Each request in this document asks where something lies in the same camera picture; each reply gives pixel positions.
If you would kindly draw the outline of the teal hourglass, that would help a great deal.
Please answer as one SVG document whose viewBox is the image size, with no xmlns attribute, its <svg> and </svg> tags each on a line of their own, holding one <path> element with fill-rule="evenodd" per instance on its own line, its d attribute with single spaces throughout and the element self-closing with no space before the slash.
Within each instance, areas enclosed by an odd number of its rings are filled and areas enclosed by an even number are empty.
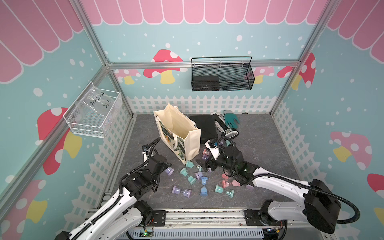
<svg viewBox="0 0 384 240">
<path fill-rule="evenodd" d="M 187 176 L 188 176 L 187 169 L 186 169 L 186 168 L 182 168 L 182 169 L 180 170 L 180 174 L 183 175 L 184 177 L 187 177 Z"/>
</svg>

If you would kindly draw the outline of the cream canvas tote bag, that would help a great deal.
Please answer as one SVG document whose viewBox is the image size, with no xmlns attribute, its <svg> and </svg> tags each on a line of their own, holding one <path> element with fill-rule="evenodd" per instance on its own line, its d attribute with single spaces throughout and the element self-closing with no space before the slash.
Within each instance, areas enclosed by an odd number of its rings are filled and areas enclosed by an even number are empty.
<svg viewBox="0 0 384 240">
<path fill-rule="evenodd" d="M 184 165 L 199 154 L 201 130 L 178 107 L 168 104 L 154 117 L 161 140 Z"/>
</svg>

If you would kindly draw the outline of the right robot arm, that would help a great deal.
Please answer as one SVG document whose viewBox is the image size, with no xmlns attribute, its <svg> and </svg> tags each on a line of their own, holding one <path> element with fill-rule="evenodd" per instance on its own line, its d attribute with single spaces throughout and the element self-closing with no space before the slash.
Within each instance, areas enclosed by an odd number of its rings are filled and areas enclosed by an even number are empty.
<svg viewBox="0 0 384 240">
<path fill-rule="evenodd" d="M 245 161 L 243 153 L 230 140 L 211 140 L 205 145 L 203 158 L 196 161 L 205 172 L 221 168 L 241 186 L 267 189 L 290 199 L 288 202 L 265 200 L 259 210 L 245 210 L 248 225 L 280 223 L 285 227 L 288 221 L 299 221 L 332 234 L 338 224 L 354 223 L 361 216 L 355 204 L 333 194 L 321 180 L 306 182 L 274 174 Z"/>
</svg>

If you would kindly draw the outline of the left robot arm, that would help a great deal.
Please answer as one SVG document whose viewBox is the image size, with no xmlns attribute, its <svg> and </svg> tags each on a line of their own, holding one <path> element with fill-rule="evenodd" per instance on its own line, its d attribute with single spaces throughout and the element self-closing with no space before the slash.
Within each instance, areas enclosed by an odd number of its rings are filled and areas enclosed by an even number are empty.
<svg viewBox="0 0 384 240">
<path fill-rule="evenodd" d="M 172 164 L 154 155 L 137 169 L 120 179 L 119 189 L 84 223 L 70 232 L 62 231 L 56 240 L 115 240 L 137 226 L 153 221 L 153 209 L 141 197 L 157 190 L 160 176 Z"/>
</svg>

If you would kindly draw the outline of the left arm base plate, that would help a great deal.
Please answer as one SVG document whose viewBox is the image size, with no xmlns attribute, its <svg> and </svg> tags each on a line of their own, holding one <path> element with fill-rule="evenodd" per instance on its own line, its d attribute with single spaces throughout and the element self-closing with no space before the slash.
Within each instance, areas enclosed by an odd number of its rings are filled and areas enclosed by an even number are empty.
<svg viewBox="0 0 384 240">
<path fill-rule="evenodd" d="M 164 210 L 161 211 L 150 211 L 147 213 L 140 213 L 141 220 L 139 221 L 138 226 L 146 227 L 164 227 L 166 221 L 167 212 Z"/>
</svg>

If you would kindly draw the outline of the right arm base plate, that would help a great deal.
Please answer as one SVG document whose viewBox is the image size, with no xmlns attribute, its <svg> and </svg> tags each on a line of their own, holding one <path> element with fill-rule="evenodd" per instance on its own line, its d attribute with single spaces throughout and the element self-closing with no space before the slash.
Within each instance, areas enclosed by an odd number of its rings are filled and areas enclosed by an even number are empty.
<svg viewBox="0 0 384 240">
<path fill-rule="evenodd" d="M 247 209 L 244 210 L 247 226 L 284 226 L 286 220 L 277 221 L 266 211 Z"/>
</svg>

